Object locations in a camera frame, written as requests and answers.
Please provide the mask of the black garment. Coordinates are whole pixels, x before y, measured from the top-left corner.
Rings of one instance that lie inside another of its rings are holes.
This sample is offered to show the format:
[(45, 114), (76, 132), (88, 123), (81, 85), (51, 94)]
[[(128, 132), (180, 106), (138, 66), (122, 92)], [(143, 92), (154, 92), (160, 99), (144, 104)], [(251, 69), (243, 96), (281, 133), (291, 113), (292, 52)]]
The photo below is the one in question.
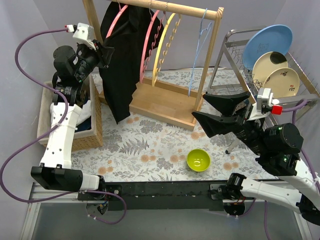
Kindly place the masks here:
[[(119, 12), (119, 4), (111, 2), (100, 26), (103, 44), (113, 47), (108, 68), (99, 69), (105, 100), (117, 123), (130, 116), (130, 104), (136, 84), (140, 80), (140, 64), (145, 36), (151, 21), (148, 8), (129, 5), (106, 38), (110, 25)], [(148, 49), (157, 33), (160, 20), (156, 18), (148, 42)]]

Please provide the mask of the pink hanger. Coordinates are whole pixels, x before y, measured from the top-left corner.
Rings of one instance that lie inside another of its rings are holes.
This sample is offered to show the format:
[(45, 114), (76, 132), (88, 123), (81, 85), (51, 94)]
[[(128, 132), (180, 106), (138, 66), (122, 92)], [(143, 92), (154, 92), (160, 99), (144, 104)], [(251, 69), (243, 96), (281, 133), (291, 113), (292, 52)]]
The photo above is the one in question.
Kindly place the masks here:
[(150, 34), (151, 34), (151, 31), (152, 31), (153, 25), (154, 25), (154, 23), (155, 23), (155, 20), (156, 20), (158, 14), (159, 14), (159, 12), (160, 12), (159, 10), (157, 10), (157, 11), (152, 15), (152, 14), (151, 14), (151, 3), (152, 3), (152, 1), (150, 0), (150, 1), (149, 1), (149, 6), (148, 6), (149, 13), (150, 13), (150, 23), (149, 23), (149, 26), (148, 26), (148, 29), (147, 29), (147, 32), (146, 32), (146, 35), (145, 35), (145, 39), (144, 39), (144, 45), (143, 45), (143, 48), (142, 48), (142, 55), (141, 55), (140, 69), (139, 69), (139, 83), (140, 83), (140, 84), (143, 83), (143, 79), (144, 79), (144, 75), (145, 75), (145, 70), (146, 70), (147, 67), (148, 67), (148, 63), (149, 63), (149, 61), (150, 61), (150, 57), (151, 57), (152, 51), (153, 51), (153, 49), (155, 48), (155, 45), (156, 45), (156, 43), (157, 43), (157, 39), (158, 39), (160, 30), (161, 30), (161, 28), (163, 27), (163, 20), (164, 20), (163, 17), (159, 20), (159, 25), (158, 25), (157, 28), (156, 28), (156, 29), (157, 29), (157, 32), (154, 34), (153, 42), (151, 43), (151, 47), (150, 47), (149, 50), (148, 50), (148, 44), (149, 44)]
[(123, 7), (121, 7), (120, 3), (119, 3), (118, 5), (119, 5), (119, 11), (118, 11), (117, 15), (115, 16), (115, 18), (113, 19), (113, 21), (112, 21), (112, 23), (111, 23), (111, 25), (110, 25), (110, 27), (109, 27), (109, 29), (108, 29), (108, 32), (107, 32), (106, 37), (105, 37), (106, 39), (111, 36), (111, 34), (112, 34), (112, 32), (113, 32), (113, 30), (114, 30), (114, 28), (115, 28), (118, 20), (120, 19), (120, 17), (122, 16), (122, 14), (123, 14), (123, 13), (126, 11), (126, 9), (128, 8), (128, 5), (127, 5), (127, 4), (125, 4)]

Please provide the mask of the white cloth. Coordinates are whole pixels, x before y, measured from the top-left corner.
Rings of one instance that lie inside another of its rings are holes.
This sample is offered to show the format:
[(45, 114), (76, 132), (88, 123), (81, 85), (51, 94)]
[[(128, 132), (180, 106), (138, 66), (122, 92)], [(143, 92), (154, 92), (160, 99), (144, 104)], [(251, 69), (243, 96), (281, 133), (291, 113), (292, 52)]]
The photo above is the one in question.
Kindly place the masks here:
[(82, 110), (81, 113), (77, 119), (77, 123), (76, 126), (82, 124), (84, 121), (86, 121), (87, 119), (89, 119), (92, 115), (92, 101), (91, 100), (87, 100), (87, 102), (82, 106)]

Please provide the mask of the navy blue denim garment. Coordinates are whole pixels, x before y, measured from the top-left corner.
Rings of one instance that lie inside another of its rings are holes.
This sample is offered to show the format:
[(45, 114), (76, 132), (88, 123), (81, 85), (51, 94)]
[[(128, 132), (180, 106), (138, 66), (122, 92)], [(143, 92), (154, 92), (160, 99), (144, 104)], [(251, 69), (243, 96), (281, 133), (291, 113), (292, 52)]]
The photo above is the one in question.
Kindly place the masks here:
[(75, 132), (82, 132), (82, 131), (86, 131), (86, 130), (90, 130), (91, 129), (91, 117), (88, 118), (87, 120), (85, 120), (83, 123), (81, 123), (80, 125), (76, 126), (76, 130)]

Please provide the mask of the blue wire hanger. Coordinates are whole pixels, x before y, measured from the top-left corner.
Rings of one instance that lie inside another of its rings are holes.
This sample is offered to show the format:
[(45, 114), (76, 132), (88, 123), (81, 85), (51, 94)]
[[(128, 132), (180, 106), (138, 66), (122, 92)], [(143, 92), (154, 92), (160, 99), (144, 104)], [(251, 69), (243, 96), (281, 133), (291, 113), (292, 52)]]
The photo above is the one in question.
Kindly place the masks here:
[(192, 65), (192, 70), (191, 70), (191, 75), (190, 75), (190, 80), (189, 80), (189, 85), (188, 85), (188, 92), (187, 92), (187, 96), (190, 97), (191, 96), (191, 90), (192, 90), (192, 85), (193, 85), (193, 81), (194, 81), (194, 72), (196, 69), (196, 63), (198, 61), (199, 55), (201, 53), (201, 50), (204, 46), (204, 43), (206, 42), (209, 33), (212, 29), (212, 22), (210, 22), (206, 28), (203, 28), (203, 22), (206, 16), (206, 13), (208, 11), (208, 8), (205, 9), (201, 21), (200, 21), (200, 25), (199, 25), (199, 32), (198, 32), (198, 39), (197, 39), (197, 46), (196, 46), (196, 51), (195, 51), (195, 56), (194, 56), (194, 61), (193, 61), (193, 65)]

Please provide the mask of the yellow hanger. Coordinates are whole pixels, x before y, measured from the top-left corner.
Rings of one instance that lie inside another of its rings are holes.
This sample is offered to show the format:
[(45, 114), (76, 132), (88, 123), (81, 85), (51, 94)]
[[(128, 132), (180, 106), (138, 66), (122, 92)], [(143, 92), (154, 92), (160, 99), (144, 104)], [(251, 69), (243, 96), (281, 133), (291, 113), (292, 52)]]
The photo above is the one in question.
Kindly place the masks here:
[(180, 25), (182, 16), (180, 14), (177, 14), (178, 21), (175, 22), (174, 28), (172, 29), (171, 35), (168, 37), (168, 42), (164, 44), (164, 40), (167, 36), (169, 26), (171, 25), (174, 17), (176, 16), (176, 13), (172, 13), (169, 18), (166, 19), (166, 24), (163, 28), (162, 35), (160, 37), (160, 40), (158, 42), (157, 52), (154, 59), (154, 65), (152, 70), (152, 79), (151, 79), (151, 85), (154, 87), (156, 85), (156, 81), (158, 79), (158, 74), (162, 68), (162, 65), (165, 61), (166, 55), (168, 54), (168, 50), (171, 47), (171, 43), (176, 35), (177, 29)]

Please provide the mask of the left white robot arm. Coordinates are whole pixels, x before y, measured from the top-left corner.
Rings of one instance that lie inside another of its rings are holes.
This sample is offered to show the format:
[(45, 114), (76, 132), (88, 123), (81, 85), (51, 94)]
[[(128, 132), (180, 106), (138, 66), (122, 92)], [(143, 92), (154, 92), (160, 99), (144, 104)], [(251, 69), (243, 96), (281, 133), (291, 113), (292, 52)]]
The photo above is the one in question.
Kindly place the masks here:
[(94, 68), (108, 67), (113, 47), (98, 41), (93, 47), (84, 43), (63, 45), (53, 52), (52, 78), (54, 90), (51, 108), (51, 132), (39, 166), (31, 169), (31, 176), (47, 190), (78, 192), (88, 191), (95, 200), (106, 196), (106, 187), (98, 175), (83, 173), (71, 168), (71, 152), (77, 120), (86, 101), (83, 84)]

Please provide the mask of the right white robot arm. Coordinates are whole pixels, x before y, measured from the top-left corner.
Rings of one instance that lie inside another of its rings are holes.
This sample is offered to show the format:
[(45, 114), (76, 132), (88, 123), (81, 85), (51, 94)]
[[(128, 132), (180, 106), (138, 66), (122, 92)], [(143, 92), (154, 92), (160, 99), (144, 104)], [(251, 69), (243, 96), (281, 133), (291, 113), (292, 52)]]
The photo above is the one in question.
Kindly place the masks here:
[(255, 155), (257, 163), (270, 175), (291, 185), (284, 189), (232, 173), (226, 184), (211, 189), (222, 200), (258, 198), (286, 207), (306, 221), (320, 223), (319, 178), (300, 158), (303, 137), (293, 123), (263, 128), (269, 114), (285, 112), (269, 88), (258, 91), (255, 103), (248, 103), (248, 91), (233, 95), (204, 94), (203, 98), (220, 115), (194, 111), (208, 137), (233, 133)]

